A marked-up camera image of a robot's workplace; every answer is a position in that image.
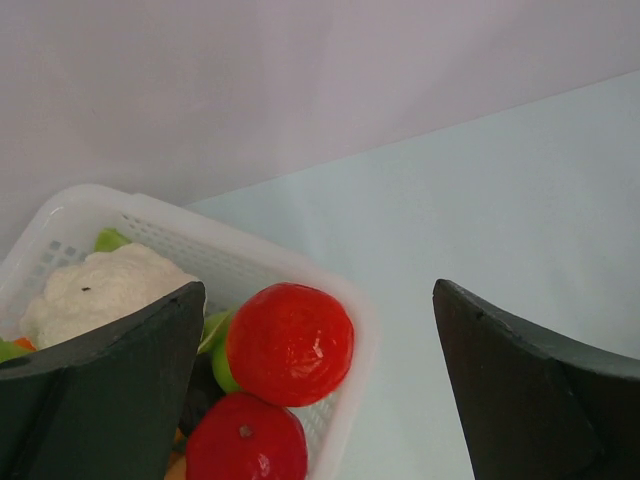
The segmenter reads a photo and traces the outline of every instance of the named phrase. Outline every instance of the white wall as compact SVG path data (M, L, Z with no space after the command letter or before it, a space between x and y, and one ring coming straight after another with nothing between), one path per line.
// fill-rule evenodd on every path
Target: white wall
M8 0L0 255L96 181L185 203L640 68L637 0Z

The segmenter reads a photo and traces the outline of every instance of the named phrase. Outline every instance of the cauliflower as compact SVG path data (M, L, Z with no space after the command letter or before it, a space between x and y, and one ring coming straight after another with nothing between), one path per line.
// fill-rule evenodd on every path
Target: cauliflower
M93 253L53 272L20 320L23 335L47 348L135 313L198 281L139 243Z

